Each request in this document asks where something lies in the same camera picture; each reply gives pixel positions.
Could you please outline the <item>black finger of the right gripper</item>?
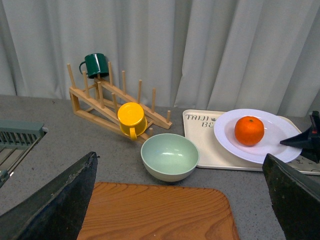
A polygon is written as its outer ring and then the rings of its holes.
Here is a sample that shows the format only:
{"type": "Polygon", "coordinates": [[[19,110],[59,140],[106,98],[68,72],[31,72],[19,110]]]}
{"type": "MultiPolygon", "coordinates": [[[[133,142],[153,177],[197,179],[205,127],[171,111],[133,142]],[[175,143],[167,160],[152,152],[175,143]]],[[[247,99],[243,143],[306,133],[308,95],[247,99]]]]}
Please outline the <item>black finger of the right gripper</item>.
{"type": "Polygon", "coordinates": [[[308,131],[300,133],[296,136],[281,140],[281,145],[299,148],[299,149],[312,149],[312,140],[308,131]]]}

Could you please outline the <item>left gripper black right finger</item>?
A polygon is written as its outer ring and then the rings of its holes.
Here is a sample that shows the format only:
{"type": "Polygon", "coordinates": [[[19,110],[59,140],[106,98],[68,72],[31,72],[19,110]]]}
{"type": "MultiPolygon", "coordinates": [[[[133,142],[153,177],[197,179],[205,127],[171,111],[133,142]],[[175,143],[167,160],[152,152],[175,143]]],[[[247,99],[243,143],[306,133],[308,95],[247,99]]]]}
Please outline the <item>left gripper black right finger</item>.
{"type": "Polygon", "coordinates": [[[287,240],[320,238],[320,184],[268,153],[262,165],[272,209],[287,240]]]}

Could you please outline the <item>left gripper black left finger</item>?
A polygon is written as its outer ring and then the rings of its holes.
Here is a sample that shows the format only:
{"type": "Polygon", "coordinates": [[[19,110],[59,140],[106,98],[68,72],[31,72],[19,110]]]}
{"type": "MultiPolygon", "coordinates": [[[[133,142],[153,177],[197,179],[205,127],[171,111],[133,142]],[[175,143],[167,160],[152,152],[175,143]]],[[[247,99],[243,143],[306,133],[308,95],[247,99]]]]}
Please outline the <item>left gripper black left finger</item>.
{"type": "Polygon", "coordinates": [[[75,240],[93,193],[98,157],[89,152],[0,217],[2,240],[75,240]]]}

